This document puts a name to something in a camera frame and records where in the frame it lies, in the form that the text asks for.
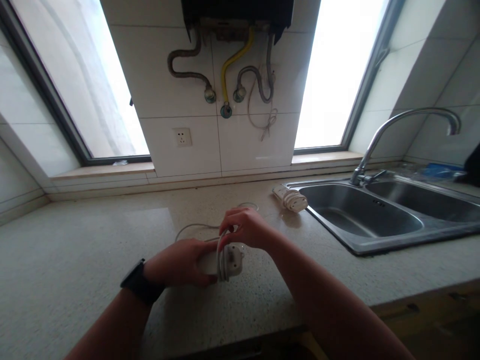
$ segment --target kitchen counter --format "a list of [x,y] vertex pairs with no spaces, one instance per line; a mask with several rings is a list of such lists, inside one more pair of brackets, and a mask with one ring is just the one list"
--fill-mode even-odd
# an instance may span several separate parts
[[[218,225],[227,209],[244,202],[257,204],[269,224],[369,306],[480,279],[480,235],[355,257],[308,212],[281,209],[271,193],[278,183],[334,177],[54,202],[0,227],[0,358],[64,357],[136,261],[167,247],[183,226]],[[190,228],[182,237],[215,232]],[[167,289],[152,309],[141,352],[144,359],[167,359],[302,324],[273,261],[247,248],[243,272],[230,282]]]

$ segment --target double sink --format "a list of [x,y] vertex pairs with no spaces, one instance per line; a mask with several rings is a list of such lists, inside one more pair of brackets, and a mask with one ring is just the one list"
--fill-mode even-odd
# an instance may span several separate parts
[[361,186],[349,179],[286,186],[355,255],[480,233],[480,198],[399,176]]

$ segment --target window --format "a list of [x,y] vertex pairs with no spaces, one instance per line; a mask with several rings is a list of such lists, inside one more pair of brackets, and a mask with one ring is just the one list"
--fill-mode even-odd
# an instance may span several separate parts
[[150,161],[100,0],[0,4],[17,55],[83,165]]
[[346,150],[403,1],[322,0],[295,154]]

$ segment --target yellow gas hose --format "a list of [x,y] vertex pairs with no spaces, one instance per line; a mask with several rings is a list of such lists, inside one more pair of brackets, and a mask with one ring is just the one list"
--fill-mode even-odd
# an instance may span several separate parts
[[242,47],[238,52],[228,58],[227,61],[221,67],[221,92],[223,94],[223,101],[228,103],[229,102],[229,94],[227,93],[227,80],[225,79],[225,73],[227,72],[227,68],[233,64],[235,61],[240,59],[251,47],[254,42],[254,27],[250,26],[248,29],[248,41],[246,42],[245,46]]

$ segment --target faucet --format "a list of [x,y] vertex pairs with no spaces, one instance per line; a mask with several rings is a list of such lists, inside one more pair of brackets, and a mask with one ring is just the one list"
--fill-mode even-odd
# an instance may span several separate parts
[[448,132],[446,134],[457,135],[460,133],[460,127],[462,125],[462,122],[460,121],[460,117],[453,111],[450,111],[446,108],[421,107],[421,108],[408,110],[398,115],[395,115],[394,117],[389,119],[387,122],[385,122],[382,126],[380,126],[376,131],[375,135],[373,135],[373,139],[371,140],[370,145],[368,145],[368,149],[366,150],[365,155],[363,155],[363,158],[361,159],[360,164],[357,166],[357,168],[351,175],[350,184],[359,186],[360,182],[362,181],[370,183],[375,179],[377,179],[379,176],[386,173],[385,171],[382,171],[380,174],[377,174],[376,176],[365,175],[365,167],[367,166],[367,163],[369,162],[375,147],[379,143],[379,140],[382,137],[385,130],[387,130],[387,128],[389,128],[390,125],[396,123],[400,119],[407,118],[413,115],[418,115],[418,114],[434,114],[434,115],[439,115],[441,117],[444,117],[445,119],[448,120]]

